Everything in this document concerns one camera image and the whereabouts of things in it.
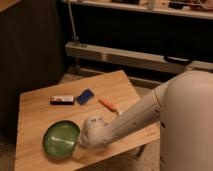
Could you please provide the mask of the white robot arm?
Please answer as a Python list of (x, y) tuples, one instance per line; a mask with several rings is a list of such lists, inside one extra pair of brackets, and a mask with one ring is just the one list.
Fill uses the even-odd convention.
[(184, 72), (109, 124), (86, 119), (79, 144), (107, 146), (153, 123), (160, 126), (160, 171), (213, 171), (213, 73)]

